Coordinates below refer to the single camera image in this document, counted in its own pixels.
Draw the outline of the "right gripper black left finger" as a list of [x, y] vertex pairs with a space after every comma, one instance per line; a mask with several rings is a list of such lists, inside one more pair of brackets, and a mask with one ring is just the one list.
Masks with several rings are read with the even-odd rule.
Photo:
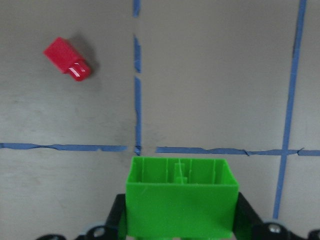
[[126, 195], [117, 194], [105, 222], [107, 240], [125, 240], [127, 237]]

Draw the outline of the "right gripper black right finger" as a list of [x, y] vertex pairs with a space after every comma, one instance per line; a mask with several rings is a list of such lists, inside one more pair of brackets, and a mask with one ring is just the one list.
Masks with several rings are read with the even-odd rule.
[[262, 240], [264, 222], [245, 196], [239, 192], [233, 220], [233, 234], [237, 240]]

